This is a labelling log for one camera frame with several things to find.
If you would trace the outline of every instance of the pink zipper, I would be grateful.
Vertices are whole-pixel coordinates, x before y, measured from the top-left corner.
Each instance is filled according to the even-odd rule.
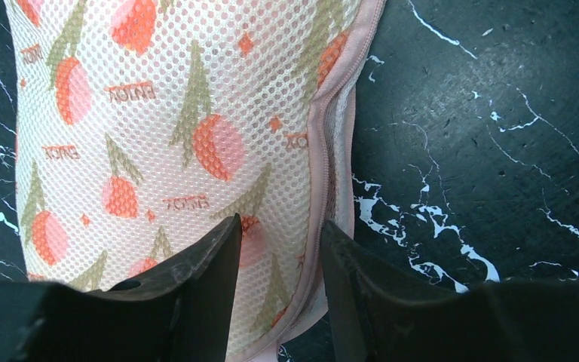
[[[355,71],[360,64],[366,59],[367,57],[367,53],[369,52],[369,46],[372,44],[372,40],[374,38],[374,33],[376,31],[376,26],[378,25],[378,21],[381,18],[381,14],[382,14],[382,9],[384,7],[384,0],[378,0],[378,2],[380,2],[381,4],[379,4],[376,9],[375,12],[373,14],[373,18],[372,18],[372,22],[371,22],[371,31],[372,34],[371,36],[367,36],[365,39],[365,42],[363,43],[362,46],[362,51],[360,52],[361,56],[357,57],[356,60],[354,61],[353,66],[351,67],[351,70],[348,72],[348,74],[345,76],[345,78],[343,78],[342,81],[340,81],[338,83],[338,85],[336,86],[336,88],[334,88],[333,90],[331,90],[326,98],[326,102],[324,103],[324,107],[322,107],[320,114],[319,114],[319,119],[324,119],[324,114],[327,111],[327,109],[329,108],[329,105],[332,102],[332,99],[334,98],[334,96],[340,92],[340,90],[349,82],[350,78],[354,75]],[[321,151],[323,152],[324,155],[327,155],[327,145],[326,145],[326,138],[325,138],[325,132],[323,130],[324,128],[324,122],[320,122],[317,126],[317,130],[319,133],[319,138],[320,138],[320,144],[321,144]],[[352,142],[352,138],[353,138],[353,132],[348,132],[347,138],[346,138],[346,143],[345,146],[346,147],[350,147],[348,149],[351,149],[351,142]],[[329,158],[326,157],[323,163],[323,185],[327,185],[329,183]],[[329,189],[327,189],[327,192],[324,192],[322,194],[323,196],[321,197],[320,203],[321,203],[321,208],[320,208],[320,216],[319,216],[319,225],[318,225],[318,230],[317,230],[317,241],[316,241],[316,245],[314,246],[314,260],[316,262],[318,262],[318,256],[320,255],[320,235],[321,235],[321,229],[323,228],[323,224],[325,223],[325,212],[327,209],[327,198],[329,195]],[[309,282],[307,285],[307,291],[311,290],[312,285],[314,284],[314,276],[316,275],[316,267],[315,265],[310,265],[310,274],[309,274]],[[289,322],[288,326],[286,328],[284,328],[281,333],[280,336],[282,336],[288,328],[290,328],[293,324],[294,321],[298,318],[298,316],[300,315],[300,312],[302,311],[303,307],[305,306],[305,303],[307,302],[308,298],[309,298],[309,292],[307,292],[305,294],[305,296],[303,297],[303,300],[300,302],[299,304],[299,308],[298,308],[298,312],[292,317],[292,320]]]
[[[368,35],[366,35],[366,37],[365,37],[363,46],[361,48],[361,52],[359,53],[360,56],[356,57],[356,59],[353,62],[353,66],[351,67],[351,70],[348,71],[347,75],[341,81],[339,81],[337,83],[337,85],[334,89],[332,89],[327,94],[326,101],[324,102],[324,107],[321,107],[321,110],[319,113],[319,117],[320,117],[319,119],[324,119],[324,113],[329,108],[329,105],[332,102],[332,99],[334,98],[334,96],[338,92],[340,92],[340,90],[343,88],[343,86],[345,84],[347,84],[349,82],[350,78],[354,75],[355,70],[357,70],[358,67],[361,65],[361,62],[363,62],[366,59],[367,53],[369,52],[369,46],[372,44],[372,40],[374,38],[376,26],[378,25],[378,21],[380,20],[380,17],[382,14],[385,0],[376,0],[376,2],[378,2],[378,4],[376,4],[376,6],[374,8],[374,14],[372,15],[372,21],[371,21],[371,25],[370,25],[370,29],[369,29],[370,33]],[[323,87],[328,83],[328,80],[331,81],[331,79],[326,79],[322,85]],[[324,128],[323,123],[324,122],[320,122],[317,125],[317,132],[319,133],[321,152],[323,153],[323,155],[325,155],[324,160],[323,160],[323,179],[321,181],[322,181],[322,185],[328,185],[329,184],[329,157],[327,154],[327,144],[326,144],[325,132],[323,130],[323,128]],[[352,137],[353,137],[353,133],[350,133],[347,135],[346,146],[351,144]],[[316,264],[315,263],[318,262],[318,256],[320,255],[320,235],[321,235],[321,229],[323,228],[323,224],[325,221],[325,212],[326,212],[326,208],[327,208],[328,195],[329,195],[329,188],[321,194],[321,199],[320,199],[321,207],[320,207],[319,223],[318,223],[318,229],[316,232],[316,242],[314,245],[314,259],[313,259],[314,263],[312,263],[312,265],[309,266],[309,268],[310,268],[309,279],[308,279],[307,285],[305,286],[305,295],[302,297],[301,302],[299,303],[298,308],[296,309],[296,312],[292,316],[292,319],[289,320],[289,323],[287,323],[287,325],[277,334],[277,338],[270,341],[270,343],[268,343],[264,348],[261,348],[261,350],[259,352],[252,355],[250,357],[250,360],[254,359],[255,357],[257,357],[259,354],[263,353],[264,351],[267,351],[268,348],[270,348],[270,346],[272,346],[274,343],[278,343],[278,339],[288,329],[290,329],[293,326],[294,322],[301,314],[302,309],[305,307],[305,303],[308,301],[308,298],[310,297],[310,291],[311,291],[312,285],[314,284],[314,276],[316,275],[316,267],[315,267]]]

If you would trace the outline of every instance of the black plastic part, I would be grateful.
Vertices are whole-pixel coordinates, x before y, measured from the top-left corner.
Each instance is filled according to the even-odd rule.
[[[0,283],[0,361],[224,361],[240,217],[103,292]]]
[[[333,223],[321,240],[337,362],[579,360],[579,281],[435,287]]]

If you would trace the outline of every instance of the black marble countertop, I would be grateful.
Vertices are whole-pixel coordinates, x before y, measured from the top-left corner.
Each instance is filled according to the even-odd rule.
[[[0,1],[0,280],[23,281],[16,81]],[[417,277],[578,279],[579,1],[388,0],[352,168],[356,240]],[[283,354],[333,360],[327,319]]]

